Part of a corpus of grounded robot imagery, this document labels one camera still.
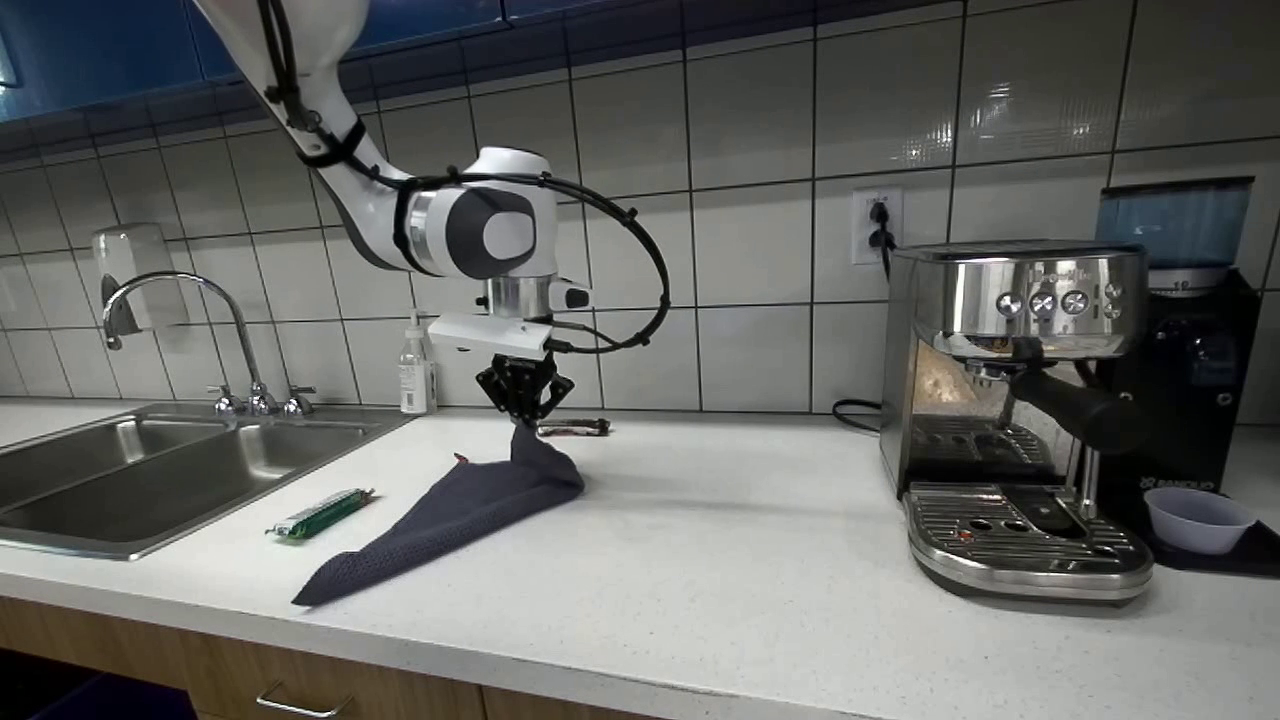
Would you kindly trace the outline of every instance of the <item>drip tray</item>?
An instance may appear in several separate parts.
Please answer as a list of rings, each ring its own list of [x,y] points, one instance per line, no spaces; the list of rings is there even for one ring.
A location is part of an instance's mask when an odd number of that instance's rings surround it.
[[[922,569],[971,593],[1125,606],[1151,581],[1136,537],[1086,525],[1057,489],[914,483],[906,507]]]

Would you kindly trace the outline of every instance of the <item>wall tile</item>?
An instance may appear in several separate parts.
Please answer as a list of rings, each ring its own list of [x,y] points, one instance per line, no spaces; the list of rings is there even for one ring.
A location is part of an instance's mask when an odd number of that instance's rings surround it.
[[[348,324],[364,406],[402,406],[402,336],[404,321]]]
[[[235,241],[203,241],[194,246],[194,265],[199,277],[216,282],[219,287],[233,292],[233,301],[240,306],[243,321],[270,321],[270,292],[255,269],[255,254],[243,235]],[[226,301],[209,297],[203,301],[213,321],[229,321]]]
[[[964,50],[960,160],[1111,148],[1129,0],[975,18]]]
[[[116,203],[98,160],[54,165],[50,190],[75,254],[93,250],[102,227],[116,223]]]
[[[35,285],[24,261],[0,261],[0,330],[46,330]]]
[[[276,332],[290,383],[316,390],[321,399],[362,406],[341,324],[276,324]]]
[[[644,324],[648,314],[599,314],[607,336]],[[699,410],[694,314],[678,309],[648,350],[599,355],[599,390],[607,410]]]
[[[163,169],[189,235],[247,231],[226,140],[169,145]]]
[[[808,309],[704,309],[707,414],[808,414]]]
[[[30,397],[24,373],[18,369],[10,332],[0,332],[0,397]]]
[[[960,19],[819,39],[816,174],[953,165]]]
[[[1280,292],[1263,297],[1252,336],[1241,424],[1280,424]]]
[[[906,191],[906,217],[895,220],[895,246],[943,246],[949,241],[949,181],[953,174],[899,174],[860,181],[816,185],[816,301],[884,301],[884,265],[854,265],[854,191]]]
[[[1280,3],[1139,3],[1120,148],[1278,136]]]
[[[685,64],[581,82],[576,125],[596,191],[687,190]]]
[[[551,165],[556,178],[576,181],[576,140],[567,84],[517,87],[475,97],[475,140],[500,148],[523,148]]]
[[[687,64],[694,185],[814,178],[814,50]]]
[[[352,250],[348,231],[341,227],[330,227],[323,241],[330,241],[341,316],[409,316],[411,314],[409,271],[385,271],[364,265],[364,255]]]
[[[18,235],[10,227],[10,212],[4,212],[4,198],[0,198],[0,255],[12,255],[12,254],[21,254],[21,250],[18,250]]]
[[[50,332],[10,332],[18,373],[24,378],[30,397],[70,397],[65,366]]]
[[[469,101],[385,112],[385,131],[390,131],[390,148],[385,148],[390,160],[409,174],[440,178],[448,165],[458,169],[475,165],[475,131],[474,131]]]
[[[233,136],[229,145],[253,231],[321,223],[307,169],[284,131]]]
[[[816,306],[814,309],[814,414],[841,397],[884,397],[889,306]]]
[[[483,285],[475,282],[409,277],[409,285],[411,309],[426,316],[475,314],[475,301],[483,297]]]
[[[458,350],[435,350],[435,392],[440,406],[453,410],[490,410],[483,390],[475,383],[475,378],[490,369],[492,355],[483,354],[458,354]]]
[[[30,255],[30,277],[50,330],[98,324],[71,254]]]
[[[156,148],[105,158],[121,223],[162,223],[163,241],[181,235],[174,190]]]
[[[54,344],[70,369],[71,397],[121,397],[105,336],[98,330],[54,332]]]
[[[284,355],[282,355],[276,330],[272,324],[247,324],[243,332],[247,332],[262,380],[270,383],[270,392],[276,399],[284,399],[292,383],[284,378]],[[240,354],[235,330],[233,324],[213,324],[213,342],[219,350],[233,397],[243,397],[247,392],[247,369],[243,369],[243,354]]]
[[[130,399],[174,399],[174,383],[152,332],[121,336],[121,350],[108,354],[121,397]]]
[[[673,306],[694,306],[694,217],[687,198],[644,198],[630,202],[626,207],[639,212],[639,223],[658,241],[667,261],[673,277]],[[631,241],[630,227],[594,212],[588,217],[588,246],[594,246],[594,309],[654,309],[662,282]]]
[[[556,355],[562,378],[571,380],[571,392],[556,410],[556,416],[599,414],[599,366],[596,355]]]
[[[1091,241],[1106,158],[957,174],[953,241]]]
[[[213,350],[213,332],[209,330],[162,330],[156,344],[162,344],[162,355],[169,369],[174,397],[181,406],[213,406],[226,383],[226,369]]]
[[[0,169],[0,202],[4,202],[18,250],[24,254],[70,250],[70,231],[58,217],[40,165]]]
[[[914,28],[914,23],[940,23],[957,19],[960,0],[936,0],[922,7],[899,7],[899,12],[876,12],[876,18],[854,18],[854,19],[826,19],[816,36],[854,36],[854,31],[884,31],[884,28]]]
[[[814,297],[808,185],[698,191],[698,301],[788,306]]]
[[[1252,178],[1243,235],[1238,250],[1241,277],[1261,287],[1280,227],[1280,145],[1212,145],[1186,153],[1125,153],[1115,158],[1111,185],[1169,185]]]
[[[255,261],[276,321],[337,321],[337,292],[321,231],[262,235]]]

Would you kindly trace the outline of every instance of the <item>electrical outlet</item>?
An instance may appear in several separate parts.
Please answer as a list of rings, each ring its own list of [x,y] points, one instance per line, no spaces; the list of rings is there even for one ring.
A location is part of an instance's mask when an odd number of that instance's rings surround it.
[[[895,246],[906,246],[906,191],[899,190],[880,190],[880,191],[854,191],[848,198],[848,212],[854,212],[854,246],[848,246],[848,265],[876,265],[880,269],[880,254],[873,250],[873,207],[884,203],[889,207],[889,231],[895,235]]]

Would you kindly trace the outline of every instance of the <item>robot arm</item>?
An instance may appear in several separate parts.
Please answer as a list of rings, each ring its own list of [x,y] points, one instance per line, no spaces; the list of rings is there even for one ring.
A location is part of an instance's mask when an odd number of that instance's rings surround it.
[[[390,165],[337,75],[341,57],[364,28],[369,0],[197,0],[197,7],[292,136],[300,160],[321,174],[369,265],[483,282],[483,316],[440,316],[430,332],[440,344],[497,355],[482,373],[497,410],[522,424],[548,416],[571,390],[548,355],[551,314],[588,306],[581,287],[556,277],[556,191],[571,190],[599,207],[607,202],[551,181],[548,160],[517,148],[483,148],[474,169],[435,181]],[[631,212],[607,207],[644,241],[667,287],[648,231]],[[658,321],[630,344],[614,342],[614,350],[644,344],[666,314],[667,292]]]
[[[337,198],[364,261],[426,277],[556,277],[556,198],[528,185],[404,191],[411,178],[364,136],[341,87],[369,0],[197,0],[306,165]],[[544,178],[548,160],[483,148],[469,178]]]

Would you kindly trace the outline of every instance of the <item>faucet handle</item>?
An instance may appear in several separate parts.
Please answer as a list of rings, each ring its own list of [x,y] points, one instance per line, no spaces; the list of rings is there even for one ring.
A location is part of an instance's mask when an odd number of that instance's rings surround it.
[[[213,410],[226,414],[226,416],[240,416],[240,399],[233,397],[229,383],[216,390]]]
[[[290,390],[284,414],[290,416],[314,416],[316,414],[316,390]]]

